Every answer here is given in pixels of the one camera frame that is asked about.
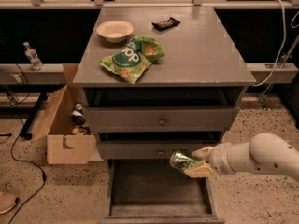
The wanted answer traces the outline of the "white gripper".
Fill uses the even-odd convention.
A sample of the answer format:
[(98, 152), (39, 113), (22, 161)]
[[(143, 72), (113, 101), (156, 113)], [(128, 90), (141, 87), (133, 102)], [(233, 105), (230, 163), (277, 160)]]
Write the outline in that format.
[(231, 175), (234, 170), (231, 168), (228, 160), (230, 145), (230, 143), (220, 143), (214, 147), (208, 146), (195, 150), (192, 156), (202, 161), (188, 167), (184, 174), (190, 178), (206, 178), (213, 174), (214, 169), (221, 175)]

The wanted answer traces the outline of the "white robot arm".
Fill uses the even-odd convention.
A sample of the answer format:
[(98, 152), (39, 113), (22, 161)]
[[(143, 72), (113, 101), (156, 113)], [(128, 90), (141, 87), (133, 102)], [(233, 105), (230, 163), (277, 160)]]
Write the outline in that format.
[(184, 171), (188, 177), (209, 177), (214, 172), (286, 175), (299, 181), (299, 151), (271, 133), (259, 133), (246, 143), (220, 143), (192, 153), (200, 161)]

